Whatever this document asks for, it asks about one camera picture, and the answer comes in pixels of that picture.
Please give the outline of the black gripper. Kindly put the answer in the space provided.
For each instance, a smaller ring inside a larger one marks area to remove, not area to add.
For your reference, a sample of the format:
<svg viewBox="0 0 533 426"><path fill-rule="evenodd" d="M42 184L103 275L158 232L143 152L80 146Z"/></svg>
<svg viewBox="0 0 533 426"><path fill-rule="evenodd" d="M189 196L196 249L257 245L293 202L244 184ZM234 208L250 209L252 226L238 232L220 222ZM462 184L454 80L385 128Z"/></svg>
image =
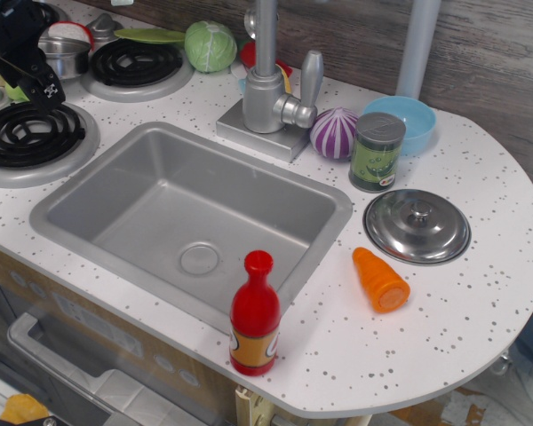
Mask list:
<svg viewBox="0 0 533 426"><path fill-rule="evenodd" d="M58 76L36 43L0 53L0 76L13 88L20 87L40 114L49 114L66 100Z"/></svg>

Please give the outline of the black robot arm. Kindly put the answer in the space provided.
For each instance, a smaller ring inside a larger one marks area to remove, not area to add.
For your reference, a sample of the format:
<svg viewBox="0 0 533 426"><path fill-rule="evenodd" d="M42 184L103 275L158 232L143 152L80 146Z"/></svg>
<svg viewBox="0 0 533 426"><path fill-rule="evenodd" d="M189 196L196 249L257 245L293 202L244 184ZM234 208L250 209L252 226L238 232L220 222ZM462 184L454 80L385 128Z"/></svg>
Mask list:
<svg viewBox="0 0 533 426"><path fill-rule="evenodd" d="M0 1L0 76L21 88L41 114L66 100L60 79L39 48L42 34L58 18L47 4Z"/></svg>

